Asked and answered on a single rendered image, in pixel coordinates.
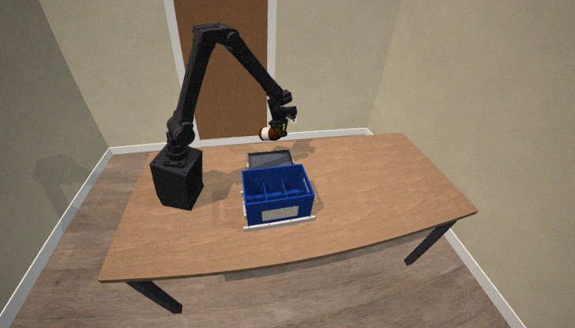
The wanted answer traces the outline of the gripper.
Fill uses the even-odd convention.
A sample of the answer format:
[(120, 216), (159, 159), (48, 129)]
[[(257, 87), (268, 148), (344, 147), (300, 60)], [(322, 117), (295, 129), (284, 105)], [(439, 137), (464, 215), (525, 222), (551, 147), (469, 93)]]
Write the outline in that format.
[[(269, 125), (271, 126), (271, 128), (282, 138), (283, 137), (283, 131), (287, 129), (287, 125), (288, 125), (288, 119), (286, 119), (286, 117), (284, 119), (282, 119), (281, 121), (275, 121), (274, 119), (274, 115), (273, 115), (273, 111), (278, 111), (280, 110), (280, 108), (276, 109), (276, 110), (270, 110), (271, 112), (271, 116), (272, 116), (272, 120), (269, 121)], [(285, 124), (285, 126), (283, 125)], [(278, 132), (278, 130), (276, 128), (280, 129), (280, 133)]]

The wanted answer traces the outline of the brown glass bottle with white label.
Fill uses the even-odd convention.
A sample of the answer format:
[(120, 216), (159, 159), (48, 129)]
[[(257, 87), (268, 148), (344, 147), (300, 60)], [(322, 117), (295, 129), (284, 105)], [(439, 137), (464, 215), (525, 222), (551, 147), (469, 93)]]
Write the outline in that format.
[[(287, 136), (287, 131), (283, 131), (283, 137)], [(262, 127), (259, 130), (259, 138), (262, 141), (277, 141), (280, 136), (271, 127)]]

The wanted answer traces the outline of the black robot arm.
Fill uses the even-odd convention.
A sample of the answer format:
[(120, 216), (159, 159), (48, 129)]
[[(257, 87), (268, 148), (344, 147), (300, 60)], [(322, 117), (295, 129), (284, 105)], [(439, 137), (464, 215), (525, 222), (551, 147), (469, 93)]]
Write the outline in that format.
[[(267, 100), (269, 110), (276, 110), (280, 108), (280, 106), (292, 102), (291, 92), (286, 89), (283, 90), (271, 78), (263, 65), (260, 64), (245, 44), (244, 40), (239, 36), (239, 32), (236, 29), (224, 23), (211, 23), (194, 25), (192, 33), (194, 33), (193, 44), (182, 83), (178, 106), (173, 116), (167, 121), (167, 147), (165, 149), (166, 155), (163, 159), (163, 166), (166, 167), (184, 168), (186, 165), (190, 152), (188, 145), (195, 139), (193, 121), (197, 98), (209, 63), (209, 58), (216, 43), (223, 44), (233, 53), (238, 61), (266, 91), (266, 95), (269, 97), (269, 100)], [(297, 115), (297, 109), (296, 106), (281, 107), (280, 110), (273, 111), (272, 113), (275, 121), (281, 121), (285, 117), (294, 120)]]

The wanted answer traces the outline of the blue plastic crate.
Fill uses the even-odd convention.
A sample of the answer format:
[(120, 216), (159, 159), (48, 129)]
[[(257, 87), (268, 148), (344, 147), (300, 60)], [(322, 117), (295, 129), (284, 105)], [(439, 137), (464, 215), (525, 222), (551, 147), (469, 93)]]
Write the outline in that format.
[(303, 164), (242, 171), (242, 185), (248, 226), (310, 217), (315, 193)]

